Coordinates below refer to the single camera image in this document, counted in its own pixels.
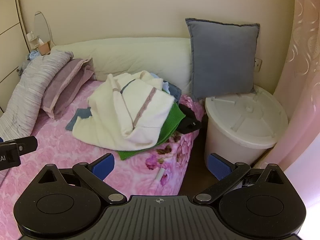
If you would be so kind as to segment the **cream striped knit sweater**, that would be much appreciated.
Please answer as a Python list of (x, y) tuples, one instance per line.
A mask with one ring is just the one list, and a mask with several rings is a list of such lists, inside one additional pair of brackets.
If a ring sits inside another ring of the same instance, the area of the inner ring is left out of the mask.
[(88, 97), (91, 116), (77, 118), (73, 137), (115, 151), (154, 146), (174, 104), (174, 97), (162, 85), (162, 79), (147, 71), (108, 74)]

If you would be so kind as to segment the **lavender striped quilt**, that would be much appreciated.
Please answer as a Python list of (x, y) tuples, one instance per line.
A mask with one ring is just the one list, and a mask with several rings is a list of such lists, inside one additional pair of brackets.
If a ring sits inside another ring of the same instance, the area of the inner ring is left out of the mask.
[(49, 55), (36, 57), (28, 64), (1, 116), (1, 139), (8, 141), (31, 135), (44, 92), (72, 58), (71, 51), (55, 50)]

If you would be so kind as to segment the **white lidded bucket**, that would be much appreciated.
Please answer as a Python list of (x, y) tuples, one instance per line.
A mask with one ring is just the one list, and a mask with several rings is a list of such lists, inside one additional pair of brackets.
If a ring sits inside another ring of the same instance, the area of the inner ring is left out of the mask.
[(282, 105), (255, 86), (248, 94), (206, 98), (208, 115), (204, 159), (216, 153), (231, 163), (254, 163), (273, 148), (288, 127)]

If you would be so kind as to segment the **black garment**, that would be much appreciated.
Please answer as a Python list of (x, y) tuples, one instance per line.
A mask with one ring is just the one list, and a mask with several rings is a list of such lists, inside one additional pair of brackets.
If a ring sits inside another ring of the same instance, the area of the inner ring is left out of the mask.
[(189, 134), (201, 128), (201, 122), (197, 120), (196, 115), (191, 108), (180, 103), (179, 109), (182, 111), (185, 117), (180, 121), (176, 131), (181, 134)]

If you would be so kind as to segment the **green knit garment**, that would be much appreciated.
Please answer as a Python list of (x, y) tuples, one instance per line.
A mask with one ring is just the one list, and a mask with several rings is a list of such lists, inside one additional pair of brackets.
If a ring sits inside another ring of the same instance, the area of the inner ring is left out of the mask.
[(138, 153), (147, 151), (147, 150), (152, 149), (160, 144), (163, 144), (176, 131), (178, 125), (180, 124), (180, 122), (183, 120), (184, 117), (185, 117), (185, 114), (180, 110), (178, 104), (174, 103), (172, 105), (172, 108), (171, 108), (163, 126), (161, 127), (161, 131), (160, 131), (157, 143), (154, 146), (151, 146), (149, 148), (144, 148), (142, 150), (117, 151), (120, 159), (126, 160), (126, 159), (128, 159)]

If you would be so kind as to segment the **mauve pillow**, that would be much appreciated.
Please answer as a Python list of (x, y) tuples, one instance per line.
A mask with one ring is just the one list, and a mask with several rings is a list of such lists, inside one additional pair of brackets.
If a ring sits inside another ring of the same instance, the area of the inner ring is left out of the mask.
[(41, 103), (51, 119), (57, 119), (75, 99), (80, 88), (93, 76), (92, 59), (72, 59), (52, 79)]

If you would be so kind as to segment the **light blue garment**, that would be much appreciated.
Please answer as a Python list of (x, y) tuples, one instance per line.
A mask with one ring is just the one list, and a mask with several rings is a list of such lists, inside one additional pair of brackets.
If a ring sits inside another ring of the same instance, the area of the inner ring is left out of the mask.
[(182, 91), (180, 88), (169, 83), (168, 81), (163, 81), (162, 90), (167, 94), (170, 94), (171, 96), (173, 96), (176, 103), (179, 102), (180, 97), (182, 95)]

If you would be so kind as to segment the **small cardboard box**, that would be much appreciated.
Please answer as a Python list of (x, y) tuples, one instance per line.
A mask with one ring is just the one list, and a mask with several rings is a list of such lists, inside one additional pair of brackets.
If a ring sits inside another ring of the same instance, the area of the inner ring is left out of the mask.
[(47, 55), (50, 53), (50, 42), (46, 42), (38, 45), (38, 50), (41, 55)]

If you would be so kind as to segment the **cream wardrobe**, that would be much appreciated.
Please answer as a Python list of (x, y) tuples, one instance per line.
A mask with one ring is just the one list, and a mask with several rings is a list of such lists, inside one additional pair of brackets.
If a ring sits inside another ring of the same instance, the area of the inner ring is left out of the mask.
[(0, 0), (0, 101), (1, 114), (6, 109), (20, 77), (17, 69), (29, 54), (19, 0)]

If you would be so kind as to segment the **pink patterned curtain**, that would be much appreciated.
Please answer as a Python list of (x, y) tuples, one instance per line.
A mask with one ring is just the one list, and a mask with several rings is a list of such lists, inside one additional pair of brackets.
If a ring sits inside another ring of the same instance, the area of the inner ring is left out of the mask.
[(319, 0), (295, 0), (287, 60), (274, 96), (289, 125), (255, 167), (281, 167), (306, 206), (299, 236), (319, 239)]

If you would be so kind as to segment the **grey square cushion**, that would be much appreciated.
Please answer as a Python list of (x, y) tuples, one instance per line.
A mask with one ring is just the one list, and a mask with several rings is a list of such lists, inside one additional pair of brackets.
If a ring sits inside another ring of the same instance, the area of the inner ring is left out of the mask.
[(260, 25), (196, 18), (185, 22), (190, 35), (193, 99), (251, 92)]

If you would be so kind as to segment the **oval vanity mirror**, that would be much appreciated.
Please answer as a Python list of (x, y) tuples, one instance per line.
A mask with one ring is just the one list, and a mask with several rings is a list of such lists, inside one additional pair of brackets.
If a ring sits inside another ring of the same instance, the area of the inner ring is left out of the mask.
[(34, 14), (34, 33), (40, 44), (47, 43), (51, 46), (52, 36), (49, 24), (41, 11)]

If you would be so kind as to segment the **cream bed headboard cushion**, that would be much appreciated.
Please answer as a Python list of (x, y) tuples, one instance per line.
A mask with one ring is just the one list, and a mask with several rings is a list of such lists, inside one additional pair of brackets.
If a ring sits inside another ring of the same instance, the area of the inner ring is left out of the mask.
[(52, 50), (71, 51), (75, 58), (92, 59), (95, 79), (108, 74), (135, 74), (146, 70), (191, 94), (191, 46), (188, 38), (106, 38), (67, 45)]

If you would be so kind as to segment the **wall power socket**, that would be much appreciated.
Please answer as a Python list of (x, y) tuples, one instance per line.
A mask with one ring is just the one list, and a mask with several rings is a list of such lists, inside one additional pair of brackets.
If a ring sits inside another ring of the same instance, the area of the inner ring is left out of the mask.
[(255, 61), (254, 61), (254, 71), (255, 72), (259, 72), (260, 71), (262, 62), (263, 62), (262, 59), (255, 58)]

